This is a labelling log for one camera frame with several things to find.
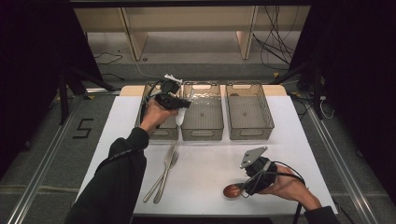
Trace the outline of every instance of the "person's right hand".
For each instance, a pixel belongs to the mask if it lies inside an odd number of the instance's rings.
[[[277,171],[294,175],[294,172],[289,167],[281,165],[277,165]],[[273,194],[286,200],[297,201],[307,211],[321,207],[318,198],[300,180],[290,176],[278,175],[276,182],[260,191],[259,194]]]
[[[160,106],[157,101],[150,99],[148,101],[148,107],[146,114],[143,117],[143,121],[140,124],[140,128],[145,130],[148,134],[154,132],[157,125],[160,125],[170,117],[177,115],[176,110],[168,110]]]

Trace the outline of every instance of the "fork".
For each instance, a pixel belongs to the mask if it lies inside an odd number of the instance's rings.
[[[169,169],[172,169],[175,166],[177,158],[178,158],[178,152],[175,151],[175,153],[172,156],[171,165],[170,165]],[[163,179],[164,174],[165,174],[165,172],[163,172],[163,174],[160,176],[160,178],[158,178],[157,182],[155,182],[154,186],[152,186],[152,188],[148,191],[148,194],[146,194],[145,198],[143,199],[143,202],[146,203],[149,200],[149,197],[151,197],[154,190],[160,185],[160,182]]]

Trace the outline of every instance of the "white tabletop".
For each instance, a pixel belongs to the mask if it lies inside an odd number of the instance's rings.
[[[297,170],[322,205],[331,205],[336,213],[332,197],[291,99],[289,96],[267,96],[266,99],[275,124],[268,140],[231,141],[228,134],[225,100],[222,101],[224,132],[221,141],[188,142],[183,141],[180,134],[176,145],[179,158],[168,175],[159,203],[152,201],[156,192],[147,203],[143,203],[143,198],[163,172],[163,158],[171,143],[150,140],[145,150],[148,159],[147,170],[134,215],[161,217],[293,215],[297,203],[276,196],[255,194],[247,199],[243,197],[228,199],[222,194],[226,186],[245,182],[248,179],[245,170],[239,168],[242,157],[246,150],[262,146],[268,146],[268,150],[263,153],[264,157],[271,161],[282,161]],[[110,145],[117,138],[127,137],[131,132],[140,101],[141,97],[138,96],[116,97],[80,192],[92,179],[98,164],[107,157]]]

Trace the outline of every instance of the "black sleeve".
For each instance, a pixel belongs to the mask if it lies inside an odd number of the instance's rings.
[[[110,147],[108,157],[134,148],[128,154],[107,163],[97,171],[79,195],[64,223],[130,223],[146,171],[144,148],[149,135],[134,128],[127,139],[119,138]]]
[[[305,217],[309,224],[339,224],[330,206],[321,207],[311,211],[306,211]]]

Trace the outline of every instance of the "transparent bin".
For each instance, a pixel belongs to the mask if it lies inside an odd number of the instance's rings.
[[[145,89],[143,90],[143,98],[142,102],[144,100],[144,96],[146,96],[149,93],[149,90],[155,85],[154,82],[148,82],[146,83]],[[155,86],[153,88],[152,92],[155,91],[160,91],[160,85]],[[136,123],[135,127],[138,127],[140,125],[140,111],[141,111],[142,105],[140,104],[139,107],[139,112],[137,114],[136,118]],[[178,139],[178,128],[176,124],[176,117],[171,116],[169,117],[165,123],[161,124],[160,128],[156,129],[151,135],[150,139],[153,140],[177,140]]]
[[[186,110],[181,124],[185,141],[220,141],[224,130],[220,86],[217,81],[185,82],[183,98],[189,99],[193,89],[190,108]]]
[[[274,121],[261,83],[226,84],[231,140],[268,140]]]

